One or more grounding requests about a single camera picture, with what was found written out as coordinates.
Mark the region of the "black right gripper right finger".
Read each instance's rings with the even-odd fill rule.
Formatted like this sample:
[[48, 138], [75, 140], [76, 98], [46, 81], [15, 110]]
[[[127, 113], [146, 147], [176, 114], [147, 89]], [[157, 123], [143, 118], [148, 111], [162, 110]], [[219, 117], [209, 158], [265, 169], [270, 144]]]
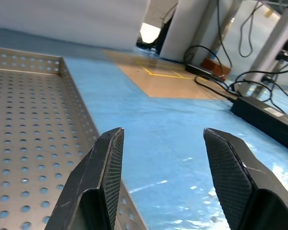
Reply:
[[288, 230], [288, 191], [246, 143], [205, 128], [213, 185], [232, 230]]

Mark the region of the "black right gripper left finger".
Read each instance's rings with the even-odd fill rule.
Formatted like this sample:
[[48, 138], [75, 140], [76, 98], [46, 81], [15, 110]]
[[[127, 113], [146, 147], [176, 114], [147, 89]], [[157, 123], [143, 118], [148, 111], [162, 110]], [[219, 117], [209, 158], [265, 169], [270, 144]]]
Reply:
[[103, 133], [69, 175], [47, 230], [112, 230], [120, 193], [124, 129]]

